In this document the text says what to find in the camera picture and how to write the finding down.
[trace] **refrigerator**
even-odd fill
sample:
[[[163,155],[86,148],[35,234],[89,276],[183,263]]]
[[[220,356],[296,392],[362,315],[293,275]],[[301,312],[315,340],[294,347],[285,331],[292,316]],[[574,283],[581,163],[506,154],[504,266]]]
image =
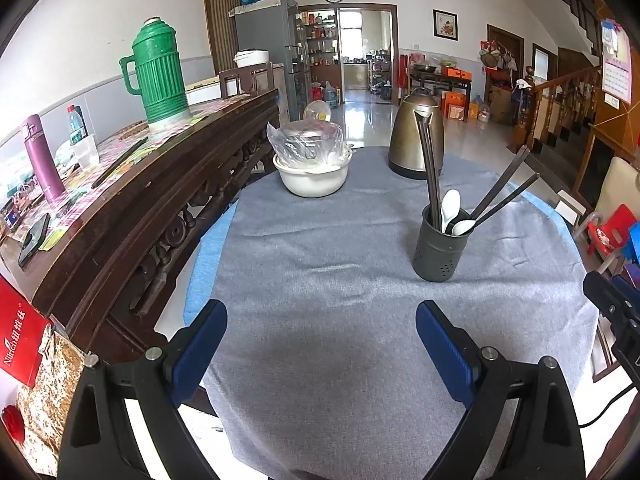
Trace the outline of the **refrigerator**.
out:
[[[263,0],[234,9],[240,50],[268,50],[269,61],[282,63],[289,117],[302,119],[310,102],[311,72],[306,31],[295,0]]]

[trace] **gray utensil holder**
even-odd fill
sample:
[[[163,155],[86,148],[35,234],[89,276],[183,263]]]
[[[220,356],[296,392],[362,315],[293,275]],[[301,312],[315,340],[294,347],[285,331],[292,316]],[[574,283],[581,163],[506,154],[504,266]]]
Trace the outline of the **gray utensil holder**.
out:
[[[444,234],[429,223],[429,214],[430,206],[427,206],[422,210],[422,225],[412,266],[415,273],[428,282],[446,282],[456,271],[473,229],[462,236]],[[470,214],[461,209],[451,223],[468,219]]]

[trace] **green thermos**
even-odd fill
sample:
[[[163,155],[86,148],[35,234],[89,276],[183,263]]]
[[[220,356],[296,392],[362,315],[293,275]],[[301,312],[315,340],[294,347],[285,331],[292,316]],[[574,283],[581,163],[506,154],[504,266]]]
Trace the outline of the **green thermos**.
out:
[[[149,123],[161,121],[189,108],[175,42],[175,29],[160,18],[149,18],[131,45],[133,56],[120,60],[124,85],[133,95],[142,96]],[[138,87],[129,80],[127,65],[136,64]]]

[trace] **purple water bottle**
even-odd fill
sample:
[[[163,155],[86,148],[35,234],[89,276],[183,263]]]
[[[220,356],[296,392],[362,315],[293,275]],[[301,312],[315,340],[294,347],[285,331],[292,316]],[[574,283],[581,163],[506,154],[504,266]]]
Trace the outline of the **purple water bottle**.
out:
[[[56,164],[53,162],[53,157],[49,151],[40,116],[31,115],[27,117],[20,128],[24,139],[24,147],[27,149],[27,154],[33,167],[33,173],[38,178],[47,202],[53,202],[64,192],[65,185],[60,180]]]

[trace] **framed picture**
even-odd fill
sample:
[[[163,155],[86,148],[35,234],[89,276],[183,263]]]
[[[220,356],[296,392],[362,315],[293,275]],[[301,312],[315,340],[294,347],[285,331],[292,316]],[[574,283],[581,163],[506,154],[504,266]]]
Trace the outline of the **framed picture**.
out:
[[[458,40],[458,15],[433,9],[433,35]]]

